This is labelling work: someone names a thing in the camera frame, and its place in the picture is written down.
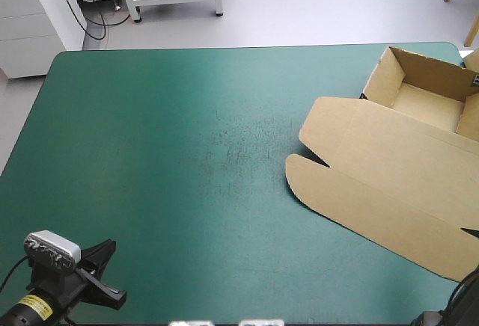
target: gray floor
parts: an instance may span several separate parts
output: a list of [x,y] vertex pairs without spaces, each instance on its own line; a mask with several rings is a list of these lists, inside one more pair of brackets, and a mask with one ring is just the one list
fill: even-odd
[[[85,49],[161,49],[238,46],[295,46],[344,43],[463,40],[479,10],[479,0],[223,0],[213,3],[146,7],[143,22],[111,28]],[[127,15],[102,5],[109,22]],[[94,10],[85,12],[95,18]],[[91,33],[101,30],[92,28]],[[473,47],[479,46],[479,38]],[[43,78],[8,81],[0,73],[0,170],[3,170]]]

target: cable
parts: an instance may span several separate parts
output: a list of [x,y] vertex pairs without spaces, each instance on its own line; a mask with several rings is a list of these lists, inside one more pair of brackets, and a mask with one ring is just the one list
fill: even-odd
[[[95,22],[95,21],[92,21],[91,19],[85,17],[85,19],[91,23],[93,23],[94,25],[103,25],[102,23],[98,23],[98,22]],[[106,27],[114,27],[116,25],[121,25],[122,23],[125,23],[127,20],[129,19],[129,15],[126,16],[124,19],[122,19],[120,22],[116,22],[116,23],[107,23],[105,26]]]
[[474,277],[479,277],[479,268],[476,268],[473,272],[471,272],[469,275],[464,277],[464,279],[459,284],[457,284],[456,288],[454,289],[454,291],[452,292],[452,294],[449,298],[449,301],[448,301],[448,304],[446,305],[446,308],[443,309],[443,311],[439,312],[442,316],[442,320],[441,320],[441,322],[439,323],[438,326],[440,326],[440,325],[448,326],[448,318],[449,318],[449,315],[451,314],[452,309],[454,307],[455,300],[459,297],[458,295],[464,295],[464,293],[466,293],[468,291],[468,288],[467,288],[466,284],[467,284],[467,282],[469,282]]
[[[102,36],[102,37],[95,37],[94,35],[90,34],[90,33],[87,31],[87,29],[86,29],[85,27],[83,27],[83,25],[80,23],[78,17],[77,17],[76,14],[75,14],[75,11],[73,10],[72,5],[70,4],[70,1],[68,1],[68,0],[65,0],[65,1],[67,2],[68,7],[70,8],[70,11],[72,12],[73,17],[75,17],[76,22],[79,24],[79,26],[82,28],[82,30],[83,30],[88,36],[90,36],[90,37],[93,38],[94,40],[102,40],[103,38],[106,37],[106,26],[105,26],[105,25],[103,26],[103,36]],[[104,23],[105,20],[103,19],[103,15],[100,14],[100,16],[101,16],[101,18],[102,18],[102,22]]]
[[64,320],[65,322],[69,325],[69,326],[78,326],[78,324],[76,322],[74,322],[70,317],[68,316],[65,316],[64,317]]
[[3,291],[3,288],[5,287],[5,285],[7,285],[7,281],[8,279],[10,279],[10,276],[12,276],[13,272],[16,270],[16,268],[18,268],[20,266],[20,264],[22,264],[22,262],[24,262],[25,260],[28,259],[28,256],[24,256],[23,258],[21,258],[20,260],[18,260],[16,262],[16,264],[10,269],[10,271],[8,272],[6,278],[3,280],[3,283],[1,283],[1,286],[0,286],[0,293]]

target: yellow label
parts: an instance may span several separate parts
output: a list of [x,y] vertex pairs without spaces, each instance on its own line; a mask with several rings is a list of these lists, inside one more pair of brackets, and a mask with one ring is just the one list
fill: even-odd
[[53,314],[50,305],[36,295],[26,295],[22,300],[18,301],[18,304],[24,304],[32,308],[44,321]]

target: green table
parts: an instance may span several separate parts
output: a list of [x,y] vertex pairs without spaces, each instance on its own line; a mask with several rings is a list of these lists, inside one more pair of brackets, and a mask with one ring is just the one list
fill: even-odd
[[[404,48],[460,63],[448,43]],[[119,311],[78,322],[245,318],[407,323],[454,287],[311,212],[284,159],[319,96],[351,96],[385,45],[130,50],[59,55],[0,178],[0,270],[48,229],[118,250]],[[0,296],[24,293],[23,267]]]

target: open cardboard box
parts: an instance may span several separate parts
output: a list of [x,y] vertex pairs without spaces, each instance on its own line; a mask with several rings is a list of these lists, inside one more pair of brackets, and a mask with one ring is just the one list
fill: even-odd
[[461,280],[479,264],[479,73],[389,47],[362,97],[317,99],[299,139],[329,167],[289,156],[291,189],[320,214]]

